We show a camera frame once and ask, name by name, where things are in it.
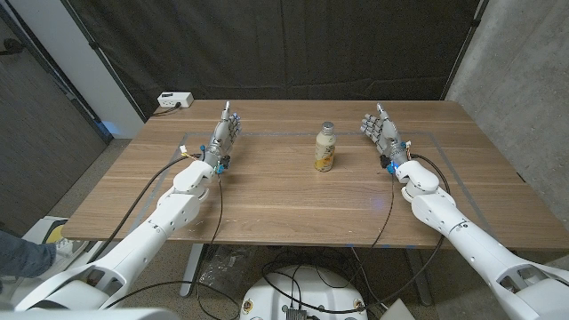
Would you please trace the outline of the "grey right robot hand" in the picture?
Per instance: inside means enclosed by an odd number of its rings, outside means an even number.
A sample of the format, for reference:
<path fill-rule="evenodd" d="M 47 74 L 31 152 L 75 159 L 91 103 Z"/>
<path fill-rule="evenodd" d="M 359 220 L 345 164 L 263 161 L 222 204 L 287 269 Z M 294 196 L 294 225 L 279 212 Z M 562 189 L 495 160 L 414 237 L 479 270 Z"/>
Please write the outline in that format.
<path fill-rule="evenodd" d="M 381 158 L 381 166 L 391 171 L 410 159 L 408 143 L 391 120 L 380 102 L 376 105 L 378 115 L 366 114 L 361 121 L 360 131 L 375 145 Z"/>

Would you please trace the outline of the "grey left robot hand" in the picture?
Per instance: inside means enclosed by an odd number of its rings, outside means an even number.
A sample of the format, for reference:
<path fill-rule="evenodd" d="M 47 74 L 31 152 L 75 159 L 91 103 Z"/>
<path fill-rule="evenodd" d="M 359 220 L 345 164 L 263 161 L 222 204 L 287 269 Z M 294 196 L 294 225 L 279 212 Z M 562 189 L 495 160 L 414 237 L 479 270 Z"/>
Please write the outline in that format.
<path fill-rule="evenodd" d="M 227 100 L 221 111 L 220 121 L 217 123 L 209 143 L 205 146 L 203 161 L 211 167 L 217 167 L 222 159 L 230 155 L 236 137 L 241 132 L 240 116 L 233 113 L 230 101 Z"/>

